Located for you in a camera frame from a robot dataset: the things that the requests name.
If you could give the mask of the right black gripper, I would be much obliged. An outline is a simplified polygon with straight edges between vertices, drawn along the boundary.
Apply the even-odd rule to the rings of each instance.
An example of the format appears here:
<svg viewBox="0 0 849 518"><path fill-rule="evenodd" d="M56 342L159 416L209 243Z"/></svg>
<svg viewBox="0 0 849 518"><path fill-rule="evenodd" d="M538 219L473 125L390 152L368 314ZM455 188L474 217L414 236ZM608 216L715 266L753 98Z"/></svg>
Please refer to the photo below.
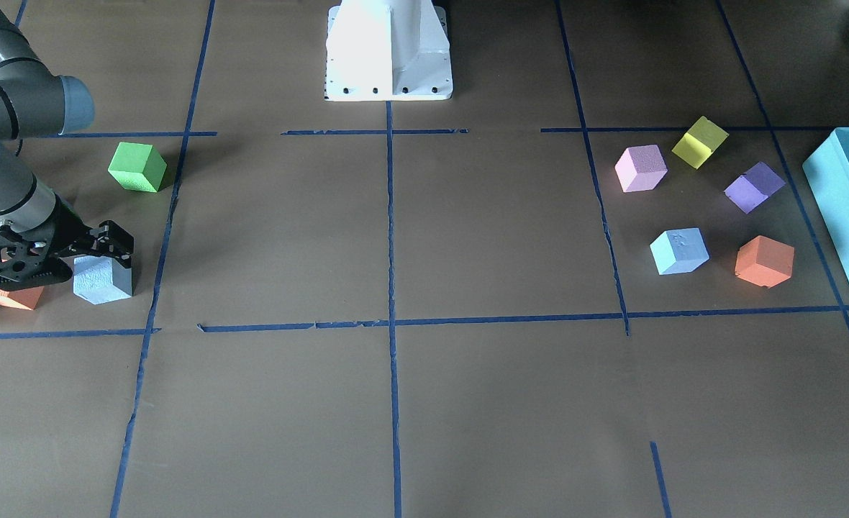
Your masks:
<svg viewBox="0 0 849 518"><path fill-rule="evenodd" d="M50 216L36 227L36 256L109 257L122 268L131 268L134 237L112 220L92 229L68 204L56 198Z"/></svg>

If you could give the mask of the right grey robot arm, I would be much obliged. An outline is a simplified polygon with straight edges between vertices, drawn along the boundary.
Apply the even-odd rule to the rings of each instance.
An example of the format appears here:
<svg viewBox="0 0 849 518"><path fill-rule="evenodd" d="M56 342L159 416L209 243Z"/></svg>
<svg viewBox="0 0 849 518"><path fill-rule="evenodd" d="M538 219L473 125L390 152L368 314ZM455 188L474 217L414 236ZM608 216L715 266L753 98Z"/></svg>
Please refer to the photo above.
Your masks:
<svg viewBox="0 0 849 518"><path fill-rule="evenodd" d="M95 105L88 86L57 76L0 9L0 233L49 255L109 256L128 268L134 239L112 221L89 227L8 147L89 127Z"/></svg>

